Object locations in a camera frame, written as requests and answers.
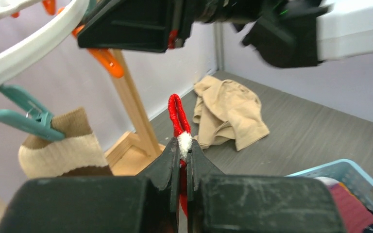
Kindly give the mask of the teal clothes peg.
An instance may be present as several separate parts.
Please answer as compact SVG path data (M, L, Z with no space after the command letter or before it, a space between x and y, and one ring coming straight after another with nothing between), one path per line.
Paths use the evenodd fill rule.
M65 135L52 128L54 114L29 92L18 85L0 85L0 93L25 111L20 114L10 109L0 109L0 122L49 141L60 141Z

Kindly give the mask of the wooden hanger stand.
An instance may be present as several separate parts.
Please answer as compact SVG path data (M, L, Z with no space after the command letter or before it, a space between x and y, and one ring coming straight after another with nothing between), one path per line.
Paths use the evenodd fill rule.
M135 132L125 132L105 153L105 156L114 175L133 176L158 158L165 146L159 144L157 140L123 52L113 50L112 54L125 71L125 76L114 78L112 82Z

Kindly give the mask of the red white patterned sock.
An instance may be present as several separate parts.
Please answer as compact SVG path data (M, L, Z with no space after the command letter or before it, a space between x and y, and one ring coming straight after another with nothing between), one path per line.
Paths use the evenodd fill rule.
M173 124L173 136L180 149L180 205L186 217L187 210L187 155L192 146L191 127L182 106L181 98L172 94L168 101L169 117Z

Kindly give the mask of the maroon ribbed sock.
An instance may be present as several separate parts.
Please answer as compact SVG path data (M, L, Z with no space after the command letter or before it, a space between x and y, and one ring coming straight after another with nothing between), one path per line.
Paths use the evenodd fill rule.
M327 187L348 233L373 233L373 214L343 184Z

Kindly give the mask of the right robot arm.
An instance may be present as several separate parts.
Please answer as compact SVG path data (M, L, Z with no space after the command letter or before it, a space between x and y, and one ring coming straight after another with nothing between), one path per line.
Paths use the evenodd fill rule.
M373 53L373 0L102 0L83 19L80 48L164 53L195 22L229 22L269 65L315 67Z

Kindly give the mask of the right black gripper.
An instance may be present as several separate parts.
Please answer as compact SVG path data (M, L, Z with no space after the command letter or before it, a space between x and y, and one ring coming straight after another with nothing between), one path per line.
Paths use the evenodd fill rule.
M194 22L209 23L211 0L101 0L83 18L80 48L163 53L184 46Z

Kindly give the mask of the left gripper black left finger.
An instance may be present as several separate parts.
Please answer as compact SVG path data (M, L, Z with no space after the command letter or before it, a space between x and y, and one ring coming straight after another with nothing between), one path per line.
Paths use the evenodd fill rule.
M162 154L143 169L142 233L177 233L179 227L180 150L173 137Z

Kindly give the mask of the blue plastic basket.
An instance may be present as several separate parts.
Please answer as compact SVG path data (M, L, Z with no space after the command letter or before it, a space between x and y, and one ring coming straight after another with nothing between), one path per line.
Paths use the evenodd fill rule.
M335 179L342 182L369 210L373 211L373 178L352 160L335 160L289 174L289 176Z

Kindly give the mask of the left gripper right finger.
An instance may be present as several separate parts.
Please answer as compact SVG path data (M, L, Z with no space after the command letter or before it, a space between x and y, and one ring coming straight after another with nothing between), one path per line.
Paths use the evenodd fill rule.
M200 183L206 175L224 173L204 154L197 140L192 140L186 157L187 231L199 233L202 229L203 205L200 200Z

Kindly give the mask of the white round clip hanger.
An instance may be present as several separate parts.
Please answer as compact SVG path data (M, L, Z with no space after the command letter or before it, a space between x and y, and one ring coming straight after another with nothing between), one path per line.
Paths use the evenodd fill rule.
M0 0L0 19L36 4L35 0ZM42 28L0 53L0 85L12 79L57 47L80 23L87 0L72 0Z

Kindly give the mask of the beige cloth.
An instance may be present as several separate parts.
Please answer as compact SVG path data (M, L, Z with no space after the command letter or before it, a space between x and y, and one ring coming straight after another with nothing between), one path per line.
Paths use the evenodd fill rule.
M194 91L192 121L199 127L195 139L202 149L233 140L240 151L270 134L260 98L246 86L205 76L194 84Z

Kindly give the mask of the orange clothes peg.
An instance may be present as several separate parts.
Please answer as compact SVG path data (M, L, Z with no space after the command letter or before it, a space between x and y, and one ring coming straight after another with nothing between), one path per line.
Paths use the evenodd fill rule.
M119 79L124 76L124 69L108 49L87 48L86 50L112 77Z

